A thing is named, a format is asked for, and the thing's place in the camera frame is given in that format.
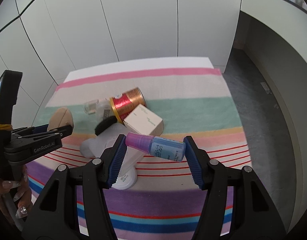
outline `gold can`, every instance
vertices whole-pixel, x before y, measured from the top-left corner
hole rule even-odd
[[[112,110],[118,119],[118,122],[123,124],[123,120],[139,105],[147,107],[146,101],[139,88],[132,89],[120,95],[110,98]]]

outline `eye drop bottle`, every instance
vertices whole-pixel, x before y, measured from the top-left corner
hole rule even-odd
[[[144,153],[149,153],[152,156],[175,162],[183,160],[186,150],[184,142],[135,133],[127,134],[126,145]]]

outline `striped tablecloth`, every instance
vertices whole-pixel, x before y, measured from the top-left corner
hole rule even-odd
[[[69,167],[89,161],[79,146],[95,137],[94,115],[84,113],[83,104],[109,98],[134,87],[142,91],[148,108],[164,120],[165,138],[182,141],[191,135],[228,167],[251,165],[246,137],[231,94],[220,71],[208,58],[178,57],[126,61],[74,71],[57,87],[34,125],[48,123],[60,106],[73,114],[74,133],[63,139],[63,147],[28,163],[33,199],[58,165]],[[136,164],[138,179],[127,190],[104,190],[116,234],[121,239],[191,239],[197,226],[206,192],[193,182],[184,159],[172,162],[144,156]],[[80,231],[87,234],[82,189],[78,188]],[[222,234],[229,231],[233,189],[228,188]]]

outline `metal screw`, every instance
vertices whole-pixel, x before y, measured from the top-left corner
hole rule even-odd
[[[98,165],[98,164],[101,163],[101,159],[95,158],[95,159],[92,160],[92,163],[93,163],[94,165]]]
[[[66,168],[67,168],[66,165],[61,164],[61,165],[58,167],[58,171],[64,171]]]
[[[217,160],[215,160],[215,159],[212,159],[212,160],[210,160],[210,164],[211,165],[218,165],[218,161]]]
[[[243,169],[246,171],[246,172],[252,172],[252,168],[250,166],[244,166]]]

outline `gray carpet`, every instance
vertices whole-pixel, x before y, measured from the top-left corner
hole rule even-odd
[[[288,229],[295,205],[295,158],[289,131],[265,79],[250,58],[232,49],[223,74],[236,103],[250,148],[252,165]]]

